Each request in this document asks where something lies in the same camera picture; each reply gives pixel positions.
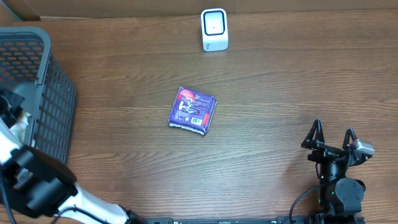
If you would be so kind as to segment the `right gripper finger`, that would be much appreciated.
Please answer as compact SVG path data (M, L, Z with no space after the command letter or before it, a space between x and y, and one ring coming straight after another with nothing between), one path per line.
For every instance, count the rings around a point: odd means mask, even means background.
M322 130L322 123L320 119L316 119L309 133L301 143L301 147L314 150L318 149L321 145L324 145L324 143L325 139Z
M342 150L347 150L350 146L350 142L353 142L355 140L356 140L356 135L354 133L353 128L347 129L343 140Z

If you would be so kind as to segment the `purple sanitary pad pack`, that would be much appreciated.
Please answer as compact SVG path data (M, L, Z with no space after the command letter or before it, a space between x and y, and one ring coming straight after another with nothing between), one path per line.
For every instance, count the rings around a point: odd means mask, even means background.
M169 113L169 126L206 135L217 100L214 96L180 87Z

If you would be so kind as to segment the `white cream tube gold cap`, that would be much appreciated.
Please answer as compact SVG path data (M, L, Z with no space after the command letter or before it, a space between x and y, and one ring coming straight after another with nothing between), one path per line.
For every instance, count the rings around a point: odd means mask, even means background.
M16 121L16 123L10 128L13 135L15 135L15 137L18 138L20 142L24 142L30 116L30 113L24 111L19 119Z

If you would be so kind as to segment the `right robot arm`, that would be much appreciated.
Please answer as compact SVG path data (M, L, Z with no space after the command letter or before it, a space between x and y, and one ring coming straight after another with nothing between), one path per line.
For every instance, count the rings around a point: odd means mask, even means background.
M346 176L349 167L359 166L374 155L373 145L357 138L353 129L346 130L341 148L325 144L322 124L316 119L301 143L311 150L307 159L315 163L320 185L304 192L292 204L289 222L293 223L293 209L308 194L319 191L318 211L310 212L304 223L364 223L358 218L366 186L358 179Z

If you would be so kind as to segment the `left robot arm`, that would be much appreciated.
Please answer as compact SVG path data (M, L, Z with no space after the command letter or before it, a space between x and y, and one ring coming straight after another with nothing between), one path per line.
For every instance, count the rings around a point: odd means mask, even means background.
M1 203L11 223L13 212L82 223L144 223L132 210L105 202L82 189L74 173L59 160L26 145L11 127L22 114L24 98L1 89Z

